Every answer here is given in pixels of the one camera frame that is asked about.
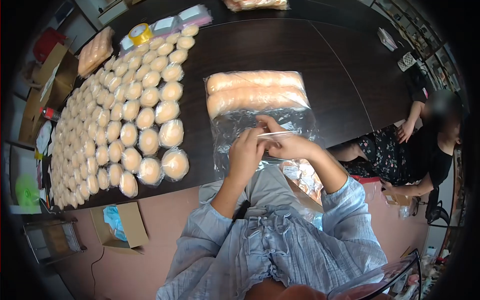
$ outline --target yellow packing tape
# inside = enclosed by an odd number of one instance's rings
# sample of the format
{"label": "yellow packing tape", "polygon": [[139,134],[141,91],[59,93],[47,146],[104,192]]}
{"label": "yellow packing tape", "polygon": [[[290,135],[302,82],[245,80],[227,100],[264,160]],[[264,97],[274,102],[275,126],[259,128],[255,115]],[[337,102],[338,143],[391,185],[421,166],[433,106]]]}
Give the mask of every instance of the yellow packing tape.
{"label": "yellow packing tape", "polygon": [[150,31],[147,23],[141,23],[130,30],[128,37],[135,46],[138,46],[153,38],[153,33]]}

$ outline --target green fan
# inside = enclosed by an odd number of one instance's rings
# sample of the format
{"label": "green fan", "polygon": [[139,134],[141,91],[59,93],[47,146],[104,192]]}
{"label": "green fan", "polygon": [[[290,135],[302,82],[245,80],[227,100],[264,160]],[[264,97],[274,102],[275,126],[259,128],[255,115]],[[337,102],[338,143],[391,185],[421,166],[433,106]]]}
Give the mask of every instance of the green fan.
{"label": "green fan", "polygon": [[40,193],[35,179],[30,174],[22,174],[15,182],[15,195],[20,206],[40,205]]}

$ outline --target black floral dress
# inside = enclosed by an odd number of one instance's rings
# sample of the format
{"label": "black floral dress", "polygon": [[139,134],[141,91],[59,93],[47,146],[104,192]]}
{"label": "black floral dress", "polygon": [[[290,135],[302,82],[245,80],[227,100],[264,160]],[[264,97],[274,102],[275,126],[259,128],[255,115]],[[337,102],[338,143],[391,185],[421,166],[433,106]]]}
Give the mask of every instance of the black floral dress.
{"label": "black floral dress", "polygon": [[380,177],[393,185],[404,185],[410,180],[407,143],[398,143],[396,126],[390,125],[356,139],[369,161],[358,157],[340,162],[351,175]]}

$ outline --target cable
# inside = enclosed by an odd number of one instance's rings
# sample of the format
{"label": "cable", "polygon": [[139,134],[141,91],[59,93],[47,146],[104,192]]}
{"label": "cable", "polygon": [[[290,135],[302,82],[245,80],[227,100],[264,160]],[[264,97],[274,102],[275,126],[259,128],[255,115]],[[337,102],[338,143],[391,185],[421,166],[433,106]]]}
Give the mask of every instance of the cable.
{"label": "cable", "polygon": [[90,270],[92,271],[92,277],[93,277],[93,296],[94,296],[94,297],[95,297],[95,284],[96,284],[96,282],[95,282],[95,276],[93,275],[93,264],[94,264],[94,263],[97,263],[98,261],[100,261],[100,260],[103,258],[103,255],[104,255],[104,254],[105,254],[105,247],[103,247],[102,256],[100,256],[100,258],[97,259],[96,261],[94,261],[94,262],[92,263],[92,265],[90,266]]}

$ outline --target cardboard box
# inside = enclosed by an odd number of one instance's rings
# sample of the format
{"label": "cardboard box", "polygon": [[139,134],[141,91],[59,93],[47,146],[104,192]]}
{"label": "cardboard box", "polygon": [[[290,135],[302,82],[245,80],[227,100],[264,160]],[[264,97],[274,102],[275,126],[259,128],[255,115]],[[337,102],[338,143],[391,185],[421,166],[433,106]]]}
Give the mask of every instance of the cardboard box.
{"label": "cardboard box", "polygon": [[121,254],[141,254],[135,247],[146,245],[148,236],[145,232],[144,223],[138,210],[137,202],[117,205],[123,231],[127,241],[117,239],[110,230],[110,225],[103,219],[103,209],[106,206],[90,209],[93,225],[100,243],[110,250]]}
{"label": "cardboard box", "polygon": [[390,205],[401,205],[401,206],[410,206],[412,202],[412,196],[404,196],[399,194],[394,194],[388,190],[382,191],[384,196],[387,198],[387,203]]}
{"label": "cardboard box", "polygon": [[33,80],[43,88],[41,91],[35,89],[30,91],[20,125],[19,141],[35,144],[38,131],[46,122],[40,114],[40,107],[59,110],[73,89],[77,69],[78,59],[65,46],[57,43],[40,71],[33,77]]}

